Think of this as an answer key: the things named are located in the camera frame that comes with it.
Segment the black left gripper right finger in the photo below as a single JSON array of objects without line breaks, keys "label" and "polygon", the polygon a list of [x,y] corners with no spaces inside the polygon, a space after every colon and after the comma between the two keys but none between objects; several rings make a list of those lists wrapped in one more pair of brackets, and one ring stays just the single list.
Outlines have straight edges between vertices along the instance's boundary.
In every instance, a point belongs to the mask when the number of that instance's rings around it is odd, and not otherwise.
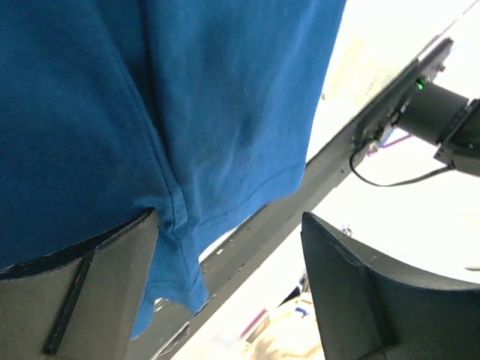
[{"label": "black left gripper right finger", "polygon": [[416,268],[306,212],[301,243],[327,359],[477,359],[479,285]]}]

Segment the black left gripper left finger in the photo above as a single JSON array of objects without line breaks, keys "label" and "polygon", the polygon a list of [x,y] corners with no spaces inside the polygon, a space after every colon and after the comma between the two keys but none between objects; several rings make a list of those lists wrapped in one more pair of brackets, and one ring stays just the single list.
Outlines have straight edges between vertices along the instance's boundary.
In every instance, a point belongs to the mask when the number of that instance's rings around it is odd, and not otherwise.
[{"label": "black left gripper left finger", "polygon": [[1,359],[124,359],[158,239],[150,209],[1,270]]}]

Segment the dark blue t-shirt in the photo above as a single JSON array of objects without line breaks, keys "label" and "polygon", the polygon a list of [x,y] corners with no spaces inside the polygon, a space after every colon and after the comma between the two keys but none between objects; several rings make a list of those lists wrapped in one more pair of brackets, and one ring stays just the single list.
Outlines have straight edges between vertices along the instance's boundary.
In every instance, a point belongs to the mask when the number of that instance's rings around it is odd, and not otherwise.
[{"label": "dark blue t-shirt", "polygon": [[1,267],[153,208],[156,299],[199,312],[200,254],[299,188],[343,1],[3,1]]}]

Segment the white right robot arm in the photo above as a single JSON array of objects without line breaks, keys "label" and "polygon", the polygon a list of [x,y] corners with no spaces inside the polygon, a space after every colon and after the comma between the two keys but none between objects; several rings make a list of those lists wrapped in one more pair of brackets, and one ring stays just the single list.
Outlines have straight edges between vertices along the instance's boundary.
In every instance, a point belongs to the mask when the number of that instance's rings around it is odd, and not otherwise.
[{"label": "white right robot arm", "polygon": [[479,175],[479,100],[418,79],[395,124],[436,146],[434,158],[452,169]]}]

